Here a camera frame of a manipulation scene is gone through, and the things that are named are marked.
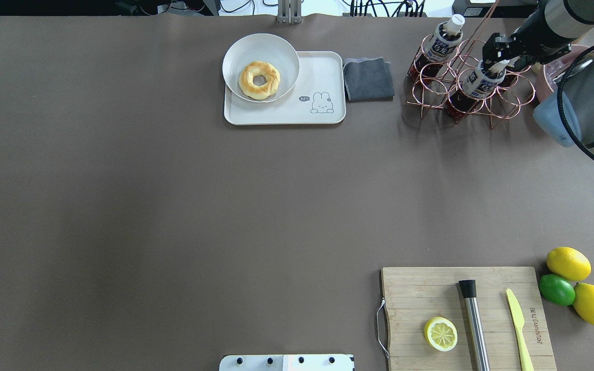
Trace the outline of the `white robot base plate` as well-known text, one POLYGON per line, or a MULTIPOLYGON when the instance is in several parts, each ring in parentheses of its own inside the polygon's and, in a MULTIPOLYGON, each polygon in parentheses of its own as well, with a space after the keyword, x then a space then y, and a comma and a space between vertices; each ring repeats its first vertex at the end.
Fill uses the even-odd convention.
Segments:
POLYGON ((355 362, 343 353, 228 355, 219 370, 355 370, 355 362))

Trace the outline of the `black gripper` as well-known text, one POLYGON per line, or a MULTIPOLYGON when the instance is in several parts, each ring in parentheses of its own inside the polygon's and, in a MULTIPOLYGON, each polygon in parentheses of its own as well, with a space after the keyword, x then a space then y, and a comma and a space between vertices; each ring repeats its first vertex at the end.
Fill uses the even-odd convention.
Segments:
POLYGON ((494 66, 500 61, 511 60, 525 54, 525 45, 514 36, 495 32, 482 47, 484 66, 494 66))

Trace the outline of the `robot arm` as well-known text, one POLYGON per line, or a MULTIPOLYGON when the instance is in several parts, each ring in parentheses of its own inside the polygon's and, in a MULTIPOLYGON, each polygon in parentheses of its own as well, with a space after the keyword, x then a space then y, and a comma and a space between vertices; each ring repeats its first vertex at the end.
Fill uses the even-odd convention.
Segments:
MULTIPOLYGON (((517 58, 521 65, 546 65, 592 29, 594 1, 542 1, 510 36, 490 36, 483 63, 517 58)), ((561 146, 575 146, 594 162, 594 45, 573 59, 554 92, 534 110, 534 120, 561 146)))

